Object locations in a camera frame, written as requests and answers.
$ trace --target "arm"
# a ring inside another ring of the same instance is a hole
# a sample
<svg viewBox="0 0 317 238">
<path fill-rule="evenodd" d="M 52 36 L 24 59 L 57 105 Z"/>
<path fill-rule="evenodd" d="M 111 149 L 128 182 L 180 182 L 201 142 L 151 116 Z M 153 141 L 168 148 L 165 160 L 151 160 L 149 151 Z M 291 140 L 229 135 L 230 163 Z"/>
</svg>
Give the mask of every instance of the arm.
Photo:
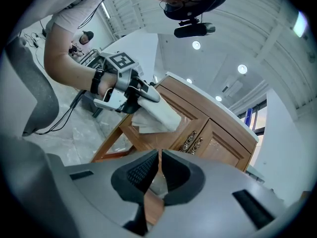
<svg viewBox="0 0 317 238">
<path fill-rule="evenodd" d="M 102 0 L 84 0 L 72 9 L 61 11 L 54 17 L 54 24 L 45 43 L 44 67 L 55 81 L 90 91 L 96 70 L 80 65 L 69 55 L 69 44 L 81 22 Z M 99 94 L 104 95 L 116 83 L 116 76 L 105 73 L 99 84 Z"/>
<path fill-rule="evenodd" d="M 44 67 L 48 75 L 58 83 L 90 91 L 95 69 L 75 62 L 69 55 L 69 43 L 73 33 L 54 24 L 45 43 Z M 105 73 L 99 84 L 99 94 L 104 95 L 116 83 L 116 76 Z"/>
</svg>

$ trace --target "floor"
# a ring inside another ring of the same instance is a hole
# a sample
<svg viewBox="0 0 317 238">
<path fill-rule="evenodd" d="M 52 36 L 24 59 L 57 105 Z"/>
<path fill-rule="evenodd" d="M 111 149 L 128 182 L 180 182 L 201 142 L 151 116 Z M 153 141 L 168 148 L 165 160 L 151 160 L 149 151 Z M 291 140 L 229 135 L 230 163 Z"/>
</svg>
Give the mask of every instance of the floor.
<svg viewBox="0 0 317 238">
<path fill-rule="evenodd" d="M 24 34 L 31 35 L 31 33 L 37 33 L 39 36 L 43 37 L 40 34 L 41 31 L 41 25 L 37 22 L 23 30 L 21 37 L 24 37 Z M 37 42 L 39 47 L 37 49 L 30 47 L 30 50 L 33 54 L 35 63 L 51 83 L 58 98 L 59 114 L 56 118 L 56 121 L 58 121 L 69 109 L 69 105 L 76 97 L 78 91 L 72 87 L 61 85 L 53 81 L 46 74 L 42 66 L 45 40 L 44 38 L 37 38 Z M 24 139 L 38 144 L 46 153 L 59 155 L 66 166 L 84 164 L 92 159 L 94 153 L 100 147 L 104 139 L 121 121 L 122 116 L 123 115 L 115 112 L 103 110 L 103 112 L 95 119 L 92 117 L 92 112 L 86 110 L 83 107 L 82 102 L 80 102 L 72 112 L 69 121 L 62 130 L 50 132 L 47 135 L 32 134 Z M 49 128 L 45 128 L 39 132 L 45 132 L 48 129 Z M 129 148 L 130 145 L 130 142 L 126 138 L 120 138 L 111 151 L 121 151 Z"/>
</svg>

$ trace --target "person in background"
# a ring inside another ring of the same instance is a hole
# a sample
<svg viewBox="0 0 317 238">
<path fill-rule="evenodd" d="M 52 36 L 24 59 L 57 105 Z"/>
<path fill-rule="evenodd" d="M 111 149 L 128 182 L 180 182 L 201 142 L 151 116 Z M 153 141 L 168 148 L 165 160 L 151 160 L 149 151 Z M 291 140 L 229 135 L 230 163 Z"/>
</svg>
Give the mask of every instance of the person in background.
<svg viewBox="0 0 317 238">
<path fill-rule="evenodd" d="M 92 31 L 83 31 L 83 33 L 75 34 L 69 47 L 68 53 L 74 60 L 86 55 L 91 49 L 90 41 L 93 39 L 94 33 Z"/>
</svg>

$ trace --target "cabinet door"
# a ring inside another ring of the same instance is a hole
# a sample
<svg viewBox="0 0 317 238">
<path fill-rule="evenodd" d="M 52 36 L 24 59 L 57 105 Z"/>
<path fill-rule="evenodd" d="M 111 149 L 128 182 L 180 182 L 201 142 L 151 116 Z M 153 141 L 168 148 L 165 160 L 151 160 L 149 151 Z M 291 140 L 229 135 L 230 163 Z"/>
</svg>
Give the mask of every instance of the cabinet door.
<svg viewBox="0 0 317 238">
<path fill-rule="evenodd" d="M 139 151 L 149 149 L 172 149 L 178 151 L 193 131 L 195 131 L 196 134 L 188 144 L 190 146 L 202 131 L 209 118 L 166 88 L 159 86 L 157 87 L 157 91 L 182 117 L 177 130 L 175 132 L 139 134 L 138 127 L 132 126 L 132 115 L 128 116 L 120 125 L 120 129 Z"/>
<path fill-rule="evenodd" d="M 209 120 L 188 153 L 217 160 L 244 171 L 251 154 L 223 128 Z"/>
</svg>

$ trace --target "black cap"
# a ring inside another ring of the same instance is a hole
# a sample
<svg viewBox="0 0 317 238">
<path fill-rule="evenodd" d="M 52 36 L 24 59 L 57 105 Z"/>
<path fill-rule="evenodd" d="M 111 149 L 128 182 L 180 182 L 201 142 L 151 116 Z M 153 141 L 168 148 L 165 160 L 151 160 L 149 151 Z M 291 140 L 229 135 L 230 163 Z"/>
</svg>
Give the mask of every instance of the black cap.
<svg viewBox="0 0 317 238">
<path fill-rule="evenodd" d="M 195 18 L 206 11 L 211 11 L 221 4 L 223 4 L 226 0 L 205 0 L 201 1 L 198 5 L 182 7 L 178 10 L 173 10 L 173 6 L 166 4 L 164 13 L 165 15 L 174 20 L 187 20 Z"/>
<path fill-rule="evenodd" d="M 92 31 L 88 31 L 88 32 L 83 31 L 83 33 L 87 35 L 88 40 L 91 40 L 94 37 L 94 33 Z"/>
</svg>

